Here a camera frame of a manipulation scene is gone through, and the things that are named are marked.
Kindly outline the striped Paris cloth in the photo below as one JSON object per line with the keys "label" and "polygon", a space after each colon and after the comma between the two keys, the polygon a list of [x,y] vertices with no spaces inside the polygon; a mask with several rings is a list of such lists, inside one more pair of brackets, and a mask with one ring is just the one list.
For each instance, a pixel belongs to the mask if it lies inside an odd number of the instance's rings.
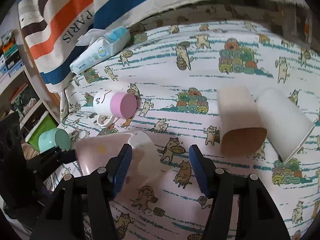
{"label": "striped Paris cloth", "polygon": [[[64,90],[76,47],[91,28],[112,29],[176,7],[207,0],[17,0],[21,32],[39,74],[51,93]],[[272,0],[307,7],[305,0]]]}

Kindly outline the storage shelf with boxes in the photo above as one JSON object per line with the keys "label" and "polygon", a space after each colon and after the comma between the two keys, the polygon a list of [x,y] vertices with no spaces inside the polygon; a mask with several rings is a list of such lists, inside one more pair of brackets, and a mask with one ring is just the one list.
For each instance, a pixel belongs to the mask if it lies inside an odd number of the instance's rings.
{"label": "storage shelf with boxes", "polygon": [[17,44],[17,30],[1,35],[1,118],[18,115],[18,130],[26,159],[39,154],[41,133],[56,128],[59,109],[45,91],[36,69],[24,63],[22,45]]}

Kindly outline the mint green cup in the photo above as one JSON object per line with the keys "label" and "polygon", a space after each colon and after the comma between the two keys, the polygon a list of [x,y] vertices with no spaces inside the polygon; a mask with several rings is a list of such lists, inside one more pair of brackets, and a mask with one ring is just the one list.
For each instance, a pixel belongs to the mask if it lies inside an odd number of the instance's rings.
{"label": "mint green cup", "polygon": [[40,152],[43,153],[51,148],[59,147],[62,150],[71,149],[69,134],[60,128],[54,128],[43,132],[38,140]]}

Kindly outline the beige paper cup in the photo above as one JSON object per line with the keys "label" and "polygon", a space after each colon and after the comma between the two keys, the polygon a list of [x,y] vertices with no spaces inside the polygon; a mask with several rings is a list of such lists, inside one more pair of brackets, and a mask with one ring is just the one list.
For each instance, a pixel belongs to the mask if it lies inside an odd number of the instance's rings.
{"label": "beige paper cup", "polygon": [[267,129],[249,90],[245,86],[219,88],[217,108],[221,154],[242,157],[257,152],[267,137]]}

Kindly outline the cat print bed sheet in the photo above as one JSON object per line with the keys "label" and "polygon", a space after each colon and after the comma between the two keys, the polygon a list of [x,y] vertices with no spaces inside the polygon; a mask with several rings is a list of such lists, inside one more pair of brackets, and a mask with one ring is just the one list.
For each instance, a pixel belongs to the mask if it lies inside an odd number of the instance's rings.
{"label": "cat print bed sheet", "polygon": [[[167,12],[132,29],[133,45],[68,82],[61,96],[61,128],[77,142],[139,130],[158,152],[159,176],[145,185],[126,182],[111,202],[120,239],[200,239],[212,200],[198,188],[188,148],[232,175],[256,172],[281,213],[289,237],[306,235],[319,212],[319,51],[272,29],[281,12],[218,5],[224,20],[202,8]],[[297,155],[284,163],[268,139],[243,157],[221,154],[217,90],[246,86],[281,91],[314,124]],[[97,124],[93,99],[102,90],[133,94],[135,114]]]}

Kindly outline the white paper cup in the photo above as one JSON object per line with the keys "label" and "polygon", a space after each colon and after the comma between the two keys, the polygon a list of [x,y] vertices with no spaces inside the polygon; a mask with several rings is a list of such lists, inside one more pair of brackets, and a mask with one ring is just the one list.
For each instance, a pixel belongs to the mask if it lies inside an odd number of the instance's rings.
{"label": "white paper cup", "polygon": [[282,92],[268,88],[256,99],[267,138],[284,163],[302,148],[315,124]]}

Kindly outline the white crumpled tissue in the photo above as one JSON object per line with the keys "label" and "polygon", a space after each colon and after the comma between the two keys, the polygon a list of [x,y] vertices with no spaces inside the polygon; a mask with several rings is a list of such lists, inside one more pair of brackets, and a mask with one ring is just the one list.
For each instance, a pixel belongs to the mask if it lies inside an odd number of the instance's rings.
{"label": "white crumpled tissue", "polygon": [[78,38],[76,46],[90,46],[94,43],[98,38],[102,37],[106,33],[104,29],[90,29],[84,35],[81,35]]}

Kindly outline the baby wipes pack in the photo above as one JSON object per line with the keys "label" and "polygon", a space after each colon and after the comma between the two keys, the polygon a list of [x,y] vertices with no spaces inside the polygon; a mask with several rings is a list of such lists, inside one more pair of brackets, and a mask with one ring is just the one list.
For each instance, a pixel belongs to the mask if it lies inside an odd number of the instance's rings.
{"label": "baby wipes pack", "polygon": [[88,68],[99,64],[116,55],[130,40],[130,31],[124,26],[119,26],[98,38],[83,51],[71,64],[71,72],[78,75]]}

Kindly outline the pink and white mug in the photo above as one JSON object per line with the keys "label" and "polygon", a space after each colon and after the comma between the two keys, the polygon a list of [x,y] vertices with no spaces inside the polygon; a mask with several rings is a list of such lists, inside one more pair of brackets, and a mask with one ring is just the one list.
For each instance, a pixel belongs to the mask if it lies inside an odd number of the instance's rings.
{"label": "pink and white mug", "polygon": [[142,131],[112,133],[88,137],[75,143],[76,158],[81,174],[86,176],[116,157],[125,144],[132,148],[132,159],[127,181],[142,186],[155,180],[160,174],[157,148]]}

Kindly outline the white mug with pink base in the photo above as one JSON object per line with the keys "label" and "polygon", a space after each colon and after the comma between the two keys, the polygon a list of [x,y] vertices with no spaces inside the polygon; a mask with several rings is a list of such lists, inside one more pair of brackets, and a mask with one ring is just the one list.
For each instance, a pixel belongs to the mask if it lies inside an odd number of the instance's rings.
{"label": "white mug with pink base", "polygon": [[95,94],[93,108],[97,113],[97,124],[101,127],[108,127],[116,118],[132,117],[137,109],[137,99],[131,93],[110,89],[102,90]]}

